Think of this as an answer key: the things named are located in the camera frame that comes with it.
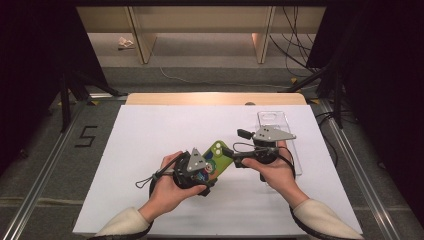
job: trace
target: wire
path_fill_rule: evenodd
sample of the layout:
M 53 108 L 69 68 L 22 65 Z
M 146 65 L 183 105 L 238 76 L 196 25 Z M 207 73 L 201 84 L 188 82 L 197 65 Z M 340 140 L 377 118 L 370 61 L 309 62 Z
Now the wire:
M 295 169 L 295 167 L 294 167 L 294 162 L 293 162 L 293 163 L 291 163 L 289 160 L 287 160 L 287 158 L 285 158 L 285 157 L 281 156 L 280 154 L 277 154 L 277 156 L 278 156 L 281 160 L 283 160 L 284 162 L 286 162 L 286 163 L 287 163 L 287 165 L 289 165 L 290 169 L 292 170 L 293 178 L 294 178 L 294 179 L 296 179 L 296 169 Z
M 301 62 L 299 62 L 298 60 L 296 60 L 293 56 L 291 56 L 287 51 L 284 51 L 275 41 L 274 41 L 274 38 L 272 38 L 272 36 L 271 35 L 269 35 L 269 38 L 271 39 L 271 41 L 274 43 L 274 45 L 278 48 L 278 50 L 280 50 L 285 56 L 286 56 L 286 59 L 287 59 L 287 57 L 288 58 L 290 58 L 291 60 L 293 60 L 293 61 L 295 61 L 297 64 L 299 64 L 300 66 L 302 66 L 303 68 L 305 68 L 305 69 L 307 69 L 307 70 L 309 70 L 310 72 L 312 72 L 312 73 L 314 73 L 314 71 L 313 70 L 311 70 L 311 69 L 309 69 L 308 67 L 306 67 L 306 65 L 305 64 L 303 64 L 303 63 L 301 63 Z
M 297 14 L 298 14 L 299 8 L 297 8 L 296 6 L 294 6 L 293 7 L 293 10 L 294 10 L 293 11 L 293 21 L 294 21 L 294 24 L 292 25 L 292 22 L 290 21 L 290 18 L 288 16 L 287 12 L 286 12 L 286 9 L 285 9 L 285 7 L 283 7 L 284 15 L 286 16 L 287 22 L 289 23 L 289 26 L 290 26 L 290 28 L 292 30 L 292 35 L 290 37 L 289 47 L 290 47 L 290 43 L 292 42 L 293 36 L 296 37 L 296 41 L 297 41 L 298 45 L 299 46 L 302 46 L 302 43 L 299 40 L 299 37 L 297 36 Z M 305 60 L 305 58 L 303 56 L 303 53 L 300 50 L 300 48 L 299 48 L 299 52 L 300 52 L 300 55 L 302 55 L 303 60 L 306 62 L 306 60 Z
M 144 180 L 138 181 L 135 183 L 135 186 L 137 188 L 143 188 L 144 185 L 146 185 L 148 182 L 150 182 L 152 179 L 159 179 L 160 177 L 163 176 L 163 173 L 169 168 L 171 167 L 172 164 L 174 164 L 176 161 L 180 160 L 186 153 L 181 153 L 179 154 L 177 157 L 175 157 L 174 159 L 172 159 L 168 164 L 166 164 L 165 167 L 163 167 L 162 169 L 160 169 L 159 171 L 157 171 L 156 173 L 154 173 L 151 177 L 146 178 Z
M 290 41 L 290 39 L 288 39 L 286 36 L 284 36 L 284 34 L 281 34 L 281 36 L 287 41 L 287 42 L 291 42 Z M 294 45 L 294 46 L 296 46 L 296 47 L 301 47 L 301 48 L 303 48 L 303 49 L 306 49 L 306 50 L 308 50 L 308 51 L 310 51 L 311 49 L 310 48 L 307 48 L 307 47 L 304 47 L 304 46 L 300 46 L 300 45 L 298 45 L 298 44 L 296 44 L 296 43 L 294 43 L 294 42 L 291 42 L 291 44 L 292 45 Z
M 314 41 L 311 39 L 311 37 L 309 36 L 309 34 L 306 34 L 306 36 L 309 38 L 309 41 L 311 41 L 312 45 L 314 45 Z
M 236 143 L 233 144 L 234 152 L 241 152 L 241 151 L 238 151 L 236 149 L 236 145 L 246 145 L 246 146 L 253 147 L 253 148 L 255 147 L 255 145 L 253 145 L 253 144 L 244 143 L 244 142 L 236 142 Z
M 295 33 L 296 33 L 296 40 L 297 40 L 297 43 L 298 43 L 300 54 L 302 54 L 302 50 L 303 50 L 303 52 L 305 53 L 305 56 L 309 59 L 309 54 L 306 52 L 305 47 L 303 46 L 302 42 L 299 39 L 299 36 L 297 35 L 297 17 L 298 17 L 298 13 L 299 13 L 299 6 L 295 6 L 294 29 L 295 29 Z
M 322 132 L 322 125 L 324 124 L 325 121 L 331 119 L 333 117 L 333 114 L 334 114 L 334 112 L 325 112 L 325 113 L 321 113 L 321 114 L 316 115 L 315 118 L 318 118 L 318 117 L 323 116 L 323 115 L 327 115 L 321 120 L 321 122 L 318 124 L 318 127 L 319 127 L 319 130 L 321 131 L 322 137 L 324 138 L 324 140 L 328 143 L 328 145 L 331 147 L 331 149 L 334 152 L 334 155 L 335 155 L 334 166 L 337 167 L 337 165 L 339 163 L 339 155 L 337 153 L 337 150 L 333 146 L 333 144 L 331 144 L 330 140 L 328 140 L 328 138 Z
M 292 164 L 294 164 L 294 158 L 293 158 L 293 154 L 291 153 L 291 151 L 290 151 L 288 148 L 286 148 L 286 147 L 281 147 L 281 146 L 279 146 L 278 148 L 284 148 L 284 149 L 286 149 L 286 150 L 287 150 L 287 152 L 289 152 L 289 154 L 290 154 L 290 158 L 291 158 L 291 162 L 292 162 Z
M 160 71 L 162 72 L 162 74 L 169 78 L 169 79 L 175 79 L 175 80 L 179 80 L 185 83 L 190 83 L 190 84 L 201 84 L 201 83 L 205 83 L 205 84 L 210 84 L 210 85 L 236 85 L 236 86 L 244 86 L 244 87 L 277 87 L 277 88 L 291 88 L 288 86 L 278 86 L 278 85 L 269 85 L 269 84 L 243 84 L 243 83 L 213 83 L 213 82 L 208 82 L 208 81 L 189 81 L 183 78 L 179 78 L 179 77 L 172 77 L 172 76 L 168 76 L 164 71 L 162 67 L 159 67 Z

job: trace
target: human hand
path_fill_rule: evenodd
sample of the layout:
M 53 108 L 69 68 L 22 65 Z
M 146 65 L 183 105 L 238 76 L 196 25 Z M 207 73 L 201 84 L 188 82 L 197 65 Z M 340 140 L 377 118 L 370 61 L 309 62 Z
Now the human hand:
M 161 169 L 181 153 L 180 151 L 164 157 Z M 163 175 L 156 181 L 150 199 L 138 211 L 147 222 L 151 223 L 160 215 L 174 210 L 183 200 L 195 196 L 205 189 L 205 185 L 181 189 L 175 184 L 172 175 Z
M 279 141 L 277 146 L 280 155 L 292 161 L 286 142 Z M 246 167 L 260 172 L 269 186 L 279 192 L 292 208 L 296 208 L 300 203 L 309 199 L 297 186 L 290 166 L 283 160 L 276 159 L 270 164 L 262 164 L 256 159 L 245 158 L 242 163 Z

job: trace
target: transparent plastic box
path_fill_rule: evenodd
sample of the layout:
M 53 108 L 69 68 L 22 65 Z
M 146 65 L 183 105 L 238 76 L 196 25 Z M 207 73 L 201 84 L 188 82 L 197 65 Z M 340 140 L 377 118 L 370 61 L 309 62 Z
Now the transparent plastic box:
M 258 130 L 260 126 L 272 126 L 276 129 L 280 129 L 282 131 L 296 135 L 296 133 L 291 132 L 287 117 L 282 111 L 258 112 L 258 121 L 256 125 L 256 130 Z M 296 175 L 299 176 L 299 175 L 302 175 L 302 166 L 297 156 L 295 141 L 296 139 L 286 140 L 286 143 L 287 143 L 287 148 L 289 149 L 289 151 L 291 152 L 293 156 L 294 167 L 296 169 Z

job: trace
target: cuff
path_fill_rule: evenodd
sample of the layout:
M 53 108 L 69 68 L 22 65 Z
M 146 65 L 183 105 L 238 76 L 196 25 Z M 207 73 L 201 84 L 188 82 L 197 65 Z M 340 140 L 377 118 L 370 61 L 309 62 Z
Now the cuff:
M 308 234 L 342 239 L 363 239 L 354 229 L 346 225 L 336 213 L 325 204 L 308 199 L 293 210 L 301 228 Z
M 125 235 L 140 233 L 148 229 L 150 224 L 135 208 L 127 208 L 112 218 L 96 236 Z

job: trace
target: white tabletop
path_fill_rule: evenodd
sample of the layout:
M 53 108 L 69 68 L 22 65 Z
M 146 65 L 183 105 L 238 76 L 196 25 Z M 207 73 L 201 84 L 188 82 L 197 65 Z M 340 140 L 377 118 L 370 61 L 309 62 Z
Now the white tabletop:
M 206 151 L 216 140 L 228 146 L 247 142 L 237 129 L 255 131 L 257 113 L 283 111 L 302 168 L 297 183 L 309 197 L 332 208 L 362 232 L 334 168 L 330 154 L 307 105 L 277 106 L 122 106 L 87 198 L 73 230 L 99 231 L 123 209 L 140 207 L 148 187 L 135 182 L 158 170 L 163 156 L 196 147 Z M 185 200 L 155 220 L 149 233 L 163 237 L 297 236 L 288 204 L 252 169 L 230 165 L 207 197 Z

